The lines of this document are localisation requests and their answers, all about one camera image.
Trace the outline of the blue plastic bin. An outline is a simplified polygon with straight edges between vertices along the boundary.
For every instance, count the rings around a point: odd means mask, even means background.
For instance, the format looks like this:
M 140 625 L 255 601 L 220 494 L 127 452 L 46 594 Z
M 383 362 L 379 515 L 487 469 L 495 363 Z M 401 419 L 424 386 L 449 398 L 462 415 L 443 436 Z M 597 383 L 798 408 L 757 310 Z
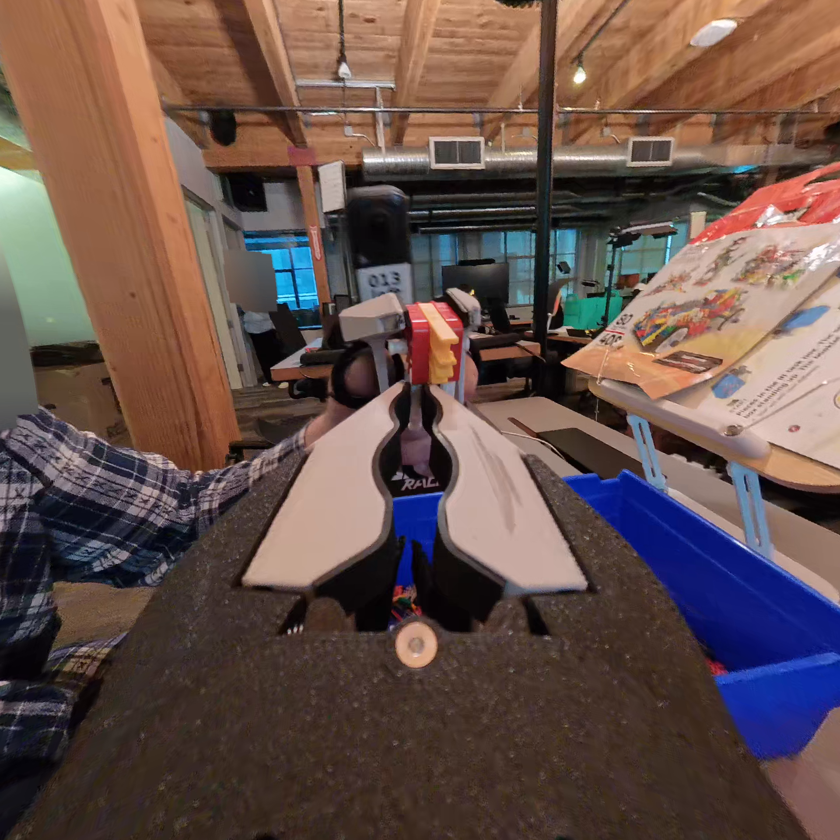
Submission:
M 752 754 L 802 752 L 839 704 L 838 605 L 635 474 L 564 482 L 664 586 Z

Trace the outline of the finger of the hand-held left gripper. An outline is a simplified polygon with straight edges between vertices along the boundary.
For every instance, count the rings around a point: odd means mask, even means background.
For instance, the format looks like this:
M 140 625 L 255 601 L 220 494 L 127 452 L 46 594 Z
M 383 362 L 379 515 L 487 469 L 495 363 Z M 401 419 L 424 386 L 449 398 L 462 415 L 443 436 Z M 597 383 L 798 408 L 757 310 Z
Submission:
M 373 349 L 380 393 L 405 382 L 403 358 L 389 350 L 391 341 L 405 337 L 406 308 L 397 294 L 386 292 L 344 309 L 339 315 L 339 326 L 346 340 L 339 359 L 352 343 L 365 342 Z
M 458 315 L 463 326 L 458 379 L 455 385 L 447 386 L 447 388 L 448 392 L 450 392 L 452 396 L 465 397 L 469 340 L 474 333 L 477 333 L 481 324 L 481 306 L 476 297 L 460 288 L 446 289 L 444 295 L 447 304 L 454 310 L 455 314 Z

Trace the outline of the wooden post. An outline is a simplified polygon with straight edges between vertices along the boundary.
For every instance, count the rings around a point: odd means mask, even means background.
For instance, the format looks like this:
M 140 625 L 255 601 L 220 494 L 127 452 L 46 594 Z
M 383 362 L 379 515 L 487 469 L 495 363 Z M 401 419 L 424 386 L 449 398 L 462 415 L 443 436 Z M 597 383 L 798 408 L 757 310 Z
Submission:
M 134 2 L 1 2 L 2 65 L 133 445 L 192 471 L 238 437 Z

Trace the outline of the black box with red print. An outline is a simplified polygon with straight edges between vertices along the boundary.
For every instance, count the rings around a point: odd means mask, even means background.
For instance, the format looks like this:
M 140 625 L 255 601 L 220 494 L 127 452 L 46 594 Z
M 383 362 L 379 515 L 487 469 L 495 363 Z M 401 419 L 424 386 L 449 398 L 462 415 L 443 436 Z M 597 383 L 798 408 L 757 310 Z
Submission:
M 429 465 L 421 465 L 420 469 L 412 465 L 401 465 L 387 480 L 387 486 L 394 498 L 422 496 L 443 491 Z

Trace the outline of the white air vent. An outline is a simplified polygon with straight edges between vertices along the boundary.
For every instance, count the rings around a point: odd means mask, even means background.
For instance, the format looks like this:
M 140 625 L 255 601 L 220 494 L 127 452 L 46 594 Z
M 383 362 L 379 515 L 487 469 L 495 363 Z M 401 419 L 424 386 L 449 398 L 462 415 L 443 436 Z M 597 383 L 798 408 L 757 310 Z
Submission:
M 626 167 L 658 169 L 674 163 L 676 140 L 667 136 L 633 136 L 626 141 Z
M 433 172 L 478 172 L 487 168 L 486 141 L 480 136 L 430 136 L 428 165 Z

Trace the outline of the person's left forearm plaid sleeve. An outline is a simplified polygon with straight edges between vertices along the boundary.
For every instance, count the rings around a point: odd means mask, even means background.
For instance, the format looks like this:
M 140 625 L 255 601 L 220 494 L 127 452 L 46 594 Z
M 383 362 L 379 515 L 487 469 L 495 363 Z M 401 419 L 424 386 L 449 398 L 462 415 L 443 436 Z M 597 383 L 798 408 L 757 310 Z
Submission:
M 3 774 L 57 763 L 69 741 L 77 693 L 46 677 L 60 624 L 54 584 L 159 585 L 216 520 L 303 451 L 307 431 L 196 473 L 44 408 L 2 432 Z

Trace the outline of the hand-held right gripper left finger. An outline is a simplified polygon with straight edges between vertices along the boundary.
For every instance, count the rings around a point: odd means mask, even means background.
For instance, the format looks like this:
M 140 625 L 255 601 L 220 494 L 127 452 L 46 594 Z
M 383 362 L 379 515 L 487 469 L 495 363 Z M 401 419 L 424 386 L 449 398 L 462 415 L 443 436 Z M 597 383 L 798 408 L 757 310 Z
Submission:
M 292 595 L 389 595 L 402 550 L 385 472 L 402 461 L 409 385 L 321 436 L 296 468 L 241 585 Z

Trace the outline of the tilted board stand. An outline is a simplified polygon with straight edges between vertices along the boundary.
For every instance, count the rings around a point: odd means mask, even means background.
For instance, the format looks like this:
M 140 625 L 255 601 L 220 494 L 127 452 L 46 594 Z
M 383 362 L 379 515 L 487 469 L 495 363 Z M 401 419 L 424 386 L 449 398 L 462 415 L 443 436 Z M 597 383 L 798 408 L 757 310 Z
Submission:
M 718 481 L 716 496 L 703 490 L 698 469 L 692 473 L 687 498 L 717 514 L 736 513 L 746 543 L 766 559 L 784 556 L 826 578 L 838 574 L 838 535 L 795 514 L 769 504 L 762 497 L 760 480 L 788 490 L 810 491 L 838 500 L 838 469 L 769 443 L 745 421 L 703 413 L 669 401 L 656 401 L 634 385 L 592 377 L 591 393 L 626 411 L 648 481 L 657 487 L 676 488 L 679 473 L 662 466 L 653 443 L 656 426 L 725 459 L 731 483 Z

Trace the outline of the colourful toy package bag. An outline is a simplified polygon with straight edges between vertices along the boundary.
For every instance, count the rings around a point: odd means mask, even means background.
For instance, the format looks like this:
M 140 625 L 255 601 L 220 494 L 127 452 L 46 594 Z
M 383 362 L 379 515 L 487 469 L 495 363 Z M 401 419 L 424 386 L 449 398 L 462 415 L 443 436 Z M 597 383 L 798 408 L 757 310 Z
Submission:
M 838 269 L 839 164 L 762 187 L 708 225 L 563 361 L 652 399 L 740 361 Z

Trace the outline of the person's left hand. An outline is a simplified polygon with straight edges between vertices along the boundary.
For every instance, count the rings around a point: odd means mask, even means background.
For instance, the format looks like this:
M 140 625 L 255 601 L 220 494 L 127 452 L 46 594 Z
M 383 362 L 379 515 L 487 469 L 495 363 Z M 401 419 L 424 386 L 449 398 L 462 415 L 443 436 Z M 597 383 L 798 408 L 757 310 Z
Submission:
M 381 392 L 373 349 L 354 342 L 345 350 L 330 375 L 326 406 L 305 429 L 303 445 L 310 450 L 324 435 L 350 418 Z

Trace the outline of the black flat tablet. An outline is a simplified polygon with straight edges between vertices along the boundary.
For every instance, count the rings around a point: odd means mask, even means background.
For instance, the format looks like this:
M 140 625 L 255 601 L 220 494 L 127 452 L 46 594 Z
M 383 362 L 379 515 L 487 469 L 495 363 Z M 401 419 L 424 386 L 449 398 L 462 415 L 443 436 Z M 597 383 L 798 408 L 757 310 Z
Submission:
M 642 463 L 576 427 L 538 432 L 537 438 L 552 445 L 564 459 L 584 475 L 612 480 L 624 471 L 644 480 Z

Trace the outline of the black metal pole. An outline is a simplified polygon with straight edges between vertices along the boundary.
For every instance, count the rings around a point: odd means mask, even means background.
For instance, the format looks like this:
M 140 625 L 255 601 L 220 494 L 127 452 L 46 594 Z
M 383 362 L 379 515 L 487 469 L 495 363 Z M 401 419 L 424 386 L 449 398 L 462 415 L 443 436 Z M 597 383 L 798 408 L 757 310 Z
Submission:
M 553 186 L 553 120 L 558 1 L 541 1 L 539 41 L 536 229 L 533 261 L 532 332 L 545 356 L 549 324 L 550 237 Z

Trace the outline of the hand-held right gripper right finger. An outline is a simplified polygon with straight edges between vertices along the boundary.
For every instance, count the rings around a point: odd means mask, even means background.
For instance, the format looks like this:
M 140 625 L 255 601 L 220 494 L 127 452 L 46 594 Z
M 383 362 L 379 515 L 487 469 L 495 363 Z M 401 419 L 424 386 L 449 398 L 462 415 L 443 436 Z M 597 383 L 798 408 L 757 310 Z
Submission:
M 452 600 L 584 592 L 589 582 L 523 452 L 433 386 L 433 439 L 449 459 L 435 584 Z

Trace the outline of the red yellow toy construction piece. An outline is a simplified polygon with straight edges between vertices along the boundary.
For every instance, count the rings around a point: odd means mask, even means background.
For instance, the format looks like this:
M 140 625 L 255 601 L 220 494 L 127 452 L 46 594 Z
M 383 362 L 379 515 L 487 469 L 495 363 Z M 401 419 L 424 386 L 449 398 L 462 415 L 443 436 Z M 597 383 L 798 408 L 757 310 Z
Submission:
M 433 385 L 465 400 L 468 333 L 466 315 L 452 296 L 406 308 L 407 380 L 412 387 L 408 429 L 423 427 L 424 388 Z

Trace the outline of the silver ventilation duct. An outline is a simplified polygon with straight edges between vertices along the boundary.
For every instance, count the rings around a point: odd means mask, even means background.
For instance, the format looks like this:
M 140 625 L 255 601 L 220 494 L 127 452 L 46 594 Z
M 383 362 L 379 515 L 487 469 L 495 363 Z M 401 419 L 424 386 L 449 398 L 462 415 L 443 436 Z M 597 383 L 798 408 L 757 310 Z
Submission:
M 626 175 L 739 174 L 768 168 L 811 170 L 825 166 L 830 150 L 825 145 L 800 149 L 789 143 L 711 144 L 680 146 L 675 143 L 670 167 L 629 169 L 627 142 L 606 145 L 558 145 L 553 150 L 553 175 L 559 178 Z M 532 180 L 536 177 L 534 148 L 492 150 L 486 148 L 484 171 L 431 171 L 428 147 L 419 149 L 366 149 L 361 173 L 367 182 L 414 182 L 455 180 Z

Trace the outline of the black computer monitor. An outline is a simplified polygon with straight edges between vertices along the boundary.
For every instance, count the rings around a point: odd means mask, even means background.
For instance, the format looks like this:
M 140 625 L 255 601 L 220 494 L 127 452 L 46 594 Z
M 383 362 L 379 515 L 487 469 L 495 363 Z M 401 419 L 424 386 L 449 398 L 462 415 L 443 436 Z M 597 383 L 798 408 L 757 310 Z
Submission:
M 510 267 L 507 262 L 443 266 L 443 290 L 458 288 L 476 298 L 483 311 L 510 303 Z

